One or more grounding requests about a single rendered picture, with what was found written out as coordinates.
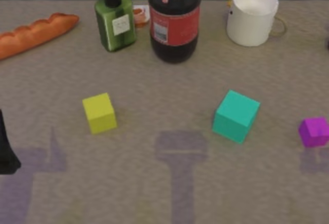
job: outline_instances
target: bottle label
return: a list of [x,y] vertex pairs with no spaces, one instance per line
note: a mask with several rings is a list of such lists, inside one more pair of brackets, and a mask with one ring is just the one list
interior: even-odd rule
[[130,31],[129,15],[126,14],[122,17],[112,20],[112,25],[114,36]]
[[194,40],[198,34],[200,6],[188,14],[172,16],[150,8],[151,36],[169,46],[180,46]]

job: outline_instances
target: barcode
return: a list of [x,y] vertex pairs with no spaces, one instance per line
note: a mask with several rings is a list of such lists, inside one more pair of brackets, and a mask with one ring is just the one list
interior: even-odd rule
[[168,40],[168,28],[157,23],[154,23],[154,37],[162,42],[167,42]]

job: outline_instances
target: mug handle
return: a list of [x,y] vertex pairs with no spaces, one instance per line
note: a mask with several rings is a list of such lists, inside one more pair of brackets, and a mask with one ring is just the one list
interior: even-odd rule
[[283,25],[283,30],[282,31],[273,31],[272,30],[269,34],[271,36],[276,36],[276,37],[283,36],[285,33],[287,33],[287,30],[288,30],[286,22],[278,16],[275,16],[274,19],[281,22],[281,24]]

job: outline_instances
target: white mug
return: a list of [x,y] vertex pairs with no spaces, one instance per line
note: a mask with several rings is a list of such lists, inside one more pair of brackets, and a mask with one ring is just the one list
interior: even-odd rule
[[[270,35],[282,36],[287,31],[285,22],[276,16],[279,0],[232,0],[227,20],[227,35],[235,43],[246,46],[259,46]],[[272,30],[278,19],[284,29]]]

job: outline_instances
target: cube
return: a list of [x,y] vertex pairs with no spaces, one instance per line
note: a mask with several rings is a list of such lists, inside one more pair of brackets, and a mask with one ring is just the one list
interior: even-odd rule
[[242,144],[257,116],[260,103],[229,90],[215,113],[212,130]]
[[82,100],[92,134],[102,133],[117,127],[114,109],[108,93]]
[[324,146],[329,141],[329,126],[325,117],[304,119],[298,132],[305,147]]

